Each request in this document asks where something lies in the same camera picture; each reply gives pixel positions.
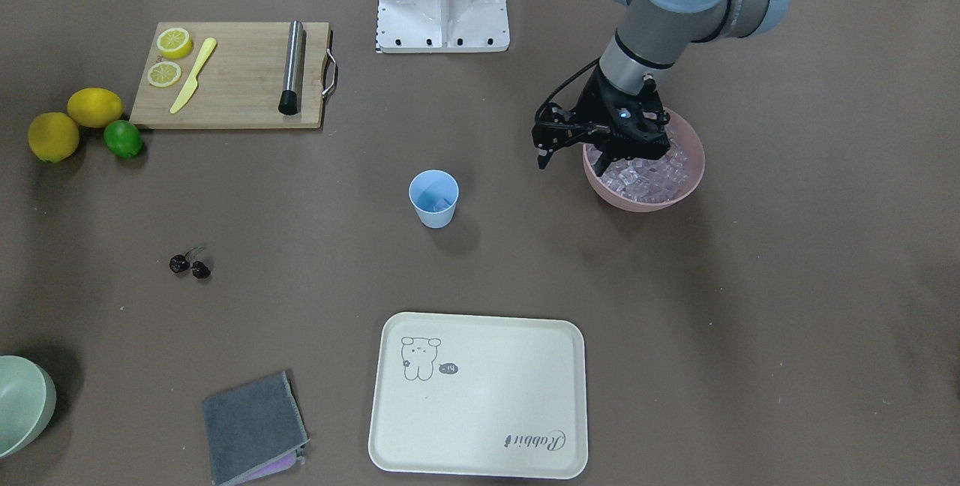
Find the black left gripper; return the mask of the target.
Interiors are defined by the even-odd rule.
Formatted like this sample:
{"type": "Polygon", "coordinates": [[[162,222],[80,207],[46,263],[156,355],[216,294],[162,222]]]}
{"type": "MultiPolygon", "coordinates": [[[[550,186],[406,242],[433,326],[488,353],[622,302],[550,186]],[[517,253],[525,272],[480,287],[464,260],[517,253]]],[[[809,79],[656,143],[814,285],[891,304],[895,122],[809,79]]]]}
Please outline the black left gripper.
{"type": "Polygon", "coordinates": [[[621,159],[659,159],[670,148],[665,127],[670,121],[662,106],[657,82],[641,80],[637,95],[620,91],[598,66],[585,66],[559,84],[535,111],[532,144],[539,170],[548,167],[555,152],[583,143],[596,148],[596,176],[621,159]],[[569,83],[591,73],[572,110],[555,102],[569,83]]]}

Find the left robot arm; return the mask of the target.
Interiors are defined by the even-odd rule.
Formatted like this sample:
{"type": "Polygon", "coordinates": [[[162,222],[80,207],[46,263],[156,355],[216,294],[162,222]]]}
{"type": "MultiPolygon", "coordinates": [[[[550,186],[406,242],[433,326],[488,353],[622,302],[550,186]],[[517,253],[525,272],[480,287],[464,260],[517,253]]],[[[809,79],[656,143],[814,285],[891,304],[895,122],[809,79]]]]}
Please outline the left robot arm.
{"type": "Polygon", "coordinates": [[[602,176],[621,159],[656,159],[668,152],[670,115],[659,84],[687,45],[748,38],[770,31],[790,0],[615,0],[626,13],[572,110],[552,96],[535,111],[532,144],[543,169],[555,152],[580,143],[599,152],[592,165],[602,176]]]}

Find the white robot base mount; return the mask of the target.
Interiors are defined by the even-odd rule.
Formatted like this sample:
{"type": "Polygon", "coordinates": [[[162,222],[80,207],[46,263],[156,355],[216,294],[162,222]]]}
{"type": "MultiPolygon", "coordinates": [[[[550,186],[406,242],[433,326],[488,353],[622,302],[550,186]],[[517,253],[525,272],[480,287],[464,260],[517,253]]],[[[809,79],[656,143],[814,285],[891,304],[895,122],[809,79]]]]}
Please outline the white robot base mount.
{"type": "Polygon", "coordinates": [[[499,53],[510,44],[507,0],[378,0],[378,53],[499,53]]]}

